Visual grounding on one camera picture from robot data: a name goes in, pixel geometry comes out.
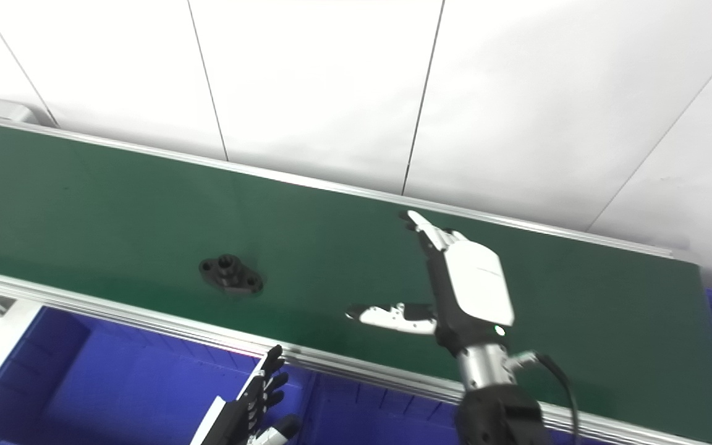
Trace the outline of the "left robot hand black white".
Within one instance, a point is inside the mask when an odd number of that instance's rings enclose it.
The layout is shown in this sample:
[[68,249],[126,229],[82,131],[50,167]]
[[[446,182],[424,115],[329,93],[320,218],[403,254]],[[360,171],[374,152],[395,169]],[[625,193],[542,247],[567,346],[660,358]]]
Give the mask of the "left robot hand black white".
[[268,410],[284,399],[282,387],[288,383],[289,374],[281,371],[283,352],[280,345],[269,349],[234,400],[215,397],[190,443],[286,444],[299,434],[302,421],[292,413],[262,426]]

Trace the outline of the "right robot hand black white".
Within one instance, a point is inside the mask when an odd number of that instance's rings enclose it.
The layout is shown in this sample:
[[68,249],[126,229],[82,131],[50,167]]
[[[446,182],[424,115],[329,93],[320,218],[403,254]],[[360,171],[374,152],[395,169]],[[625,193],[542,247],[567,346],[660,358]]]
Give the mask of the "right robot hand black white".
[[506,333],[515,315],[501,260],[485,245],[438,228],[417,211],[401,216],[418,235],[433,302],[353,304],[345,315],[367,326],[433,336],[457,360],[467,392],[511,385]]

